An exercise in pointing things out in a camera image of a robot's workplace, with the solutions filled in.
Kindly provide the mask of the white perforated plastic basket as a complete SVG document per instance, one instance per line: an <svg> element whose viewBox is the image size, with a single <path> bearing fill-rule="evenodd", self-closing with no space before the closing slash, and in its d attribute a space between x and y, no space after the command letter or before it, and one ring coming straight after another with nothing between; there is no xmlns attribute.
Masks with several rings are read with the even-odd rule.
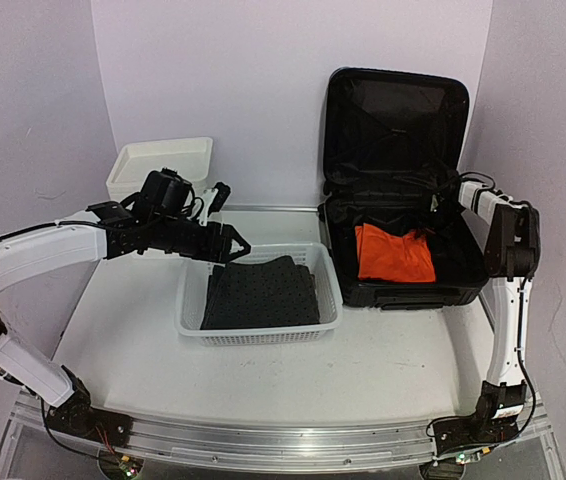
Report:
<svg viewBox="0 0 566 480"><path fill-rule="evenodd" d="M174 326L206 346L307 342L340 325L342 304L324 245L256 245L227 265L186 261Z"/></svg>

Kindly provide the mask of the dark grey dotted cloth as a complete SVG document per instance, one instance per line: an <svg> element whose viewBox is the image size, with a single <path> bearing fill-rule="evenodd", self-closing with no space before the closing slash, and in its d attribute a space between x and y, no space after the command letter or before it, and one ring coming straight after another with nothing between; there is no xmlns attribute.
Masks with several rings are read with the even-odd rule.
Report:
<svg viewBox="0 0 566 480"><path fill-rule="evenodd" d="M296 327L320 322L314 276L289 255L216 266L208 277L201 328Z"/></svg>

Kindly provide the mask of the orange item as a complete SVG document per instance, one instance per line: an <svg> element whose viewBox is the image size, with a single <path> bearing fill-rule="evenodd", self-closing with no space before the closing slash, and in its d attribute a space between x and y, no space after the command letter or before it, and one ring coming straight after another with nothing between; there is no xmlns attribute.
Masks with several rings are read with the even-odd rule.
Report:
<svg viewBox="0 0 566 480"><path fill-rule="evenodd" d="M434 283L436 272L424 234L391 235L368 223L355 227L359 280Z"/></svg>

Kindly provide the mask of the black ribbed hard suitcase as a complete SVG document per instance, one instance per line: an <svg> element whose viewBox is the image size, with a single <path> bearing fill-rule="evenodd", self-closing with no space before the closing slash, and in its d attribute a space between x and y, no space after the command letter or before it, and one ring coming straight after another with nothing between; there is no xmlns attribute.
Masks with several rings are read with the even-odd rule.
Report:
<svg viewBox="0 0 566 480"><path fill-rule="evenodd" d="M426 190L456 170L470 97L459 80L343 67L329 78L319 218L344 303L430 309L471 303L486 285L483 253L460 217L449 234L426 236L434 283L359 280L355 227L403 236L416 231Z"/></svg>

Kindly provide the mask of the white drawer storage box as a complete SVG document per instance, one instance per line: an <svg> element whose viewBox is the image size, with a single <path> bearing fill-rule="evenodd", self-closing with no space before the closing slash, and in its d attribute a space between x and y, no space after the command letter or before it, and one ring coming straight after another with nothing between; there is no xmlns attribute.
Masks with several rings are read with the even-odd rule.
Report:
<svg viewBox="0 0 566 480"><path fill-rule="evenodd" d="M191 182L200 195L206 186L211 150L209 137L133 143L121 149L106 181L109 199L99 214L108 227L109 259L137 253L128 238L137 222L127 206L127 197L141 190L148 174L164 168L173 170Z"/></svg>

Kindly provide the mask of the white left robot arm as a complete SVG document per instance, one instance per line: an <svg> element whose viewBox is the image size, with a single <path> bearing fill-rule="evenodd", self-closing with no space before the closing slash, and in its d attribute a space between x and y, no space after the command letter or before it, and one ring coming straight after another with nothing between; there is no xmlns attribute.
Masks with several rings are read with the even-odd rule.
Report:
<svg viewBox="0 0 566 480"><path fill-rule="evenodd" d="M215 264L247 255L250 245L239 232L212 218L230 193L222 182L196 192L164 168L120 202L0 234L0 376L57 408L73 435L90 435L98 422L87 388L50 358L52 337L79 295L54 294L52 287L84 287L98 262L148 250Z"/></svg>

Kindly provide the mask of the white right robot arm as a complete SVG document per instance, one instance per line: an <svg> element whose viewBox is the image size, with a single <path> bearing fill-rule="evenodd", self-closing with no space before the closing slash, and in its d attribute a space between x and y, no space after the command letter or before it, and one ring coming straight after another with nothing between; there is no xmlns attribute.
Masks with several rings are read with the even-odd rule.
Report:
<svg viewBox="0 0 566 480"><path fill-rule="evenodd" d="M494 296L494 343L476 410L466 433L487 443L526 405L536 409L537 392L525 356L533 278L540 263L539 212L497 188L486 174L465 172L454 181L457 201L488 227L485 268Z"/></svg>

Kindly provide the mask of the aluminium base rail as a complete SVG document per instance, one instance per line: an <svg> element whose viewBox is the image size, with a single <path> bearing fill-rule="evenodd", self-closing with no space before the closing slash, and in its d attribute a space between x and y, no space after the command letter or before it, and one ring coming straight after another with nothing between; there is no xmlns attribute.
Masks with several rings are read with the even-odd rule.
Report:
<svg viewBox="0 0 566 480"><path fill-rule="evenodd" d="M559 462L554 432L542 404L515 439L486 447L445 451L448 435L424 421L346 426L263 426L195 422L129 415L114 424L115 450L144 459L196 467L288 473L382 470L447 458L473 463L492 454L521 450L524 458Z"/></svg>

